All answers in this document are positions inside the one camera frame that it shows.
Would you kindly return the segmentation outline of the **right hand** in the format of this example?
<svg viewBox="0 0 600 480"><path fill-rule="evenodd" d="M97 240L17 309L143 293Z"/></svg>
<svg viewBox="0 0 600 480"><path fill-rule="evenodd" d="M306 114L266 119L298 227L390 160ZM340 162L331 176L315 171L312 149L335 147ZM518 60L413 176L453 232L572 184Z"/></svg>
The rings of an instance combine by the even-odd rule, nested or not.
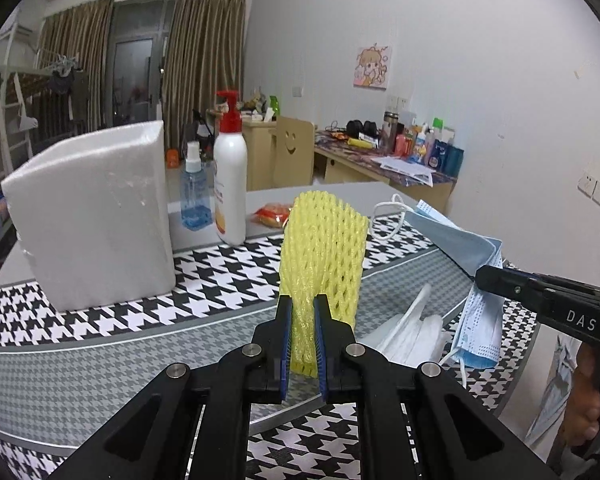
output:
<svg viewBox="0 0 600 480"><path fill-rule="evenodd" d="M595 353L588 344L582 342L562 421L562 436L568 446L585 444L600 431L600 393L593 385L594 372Z"/></svg>

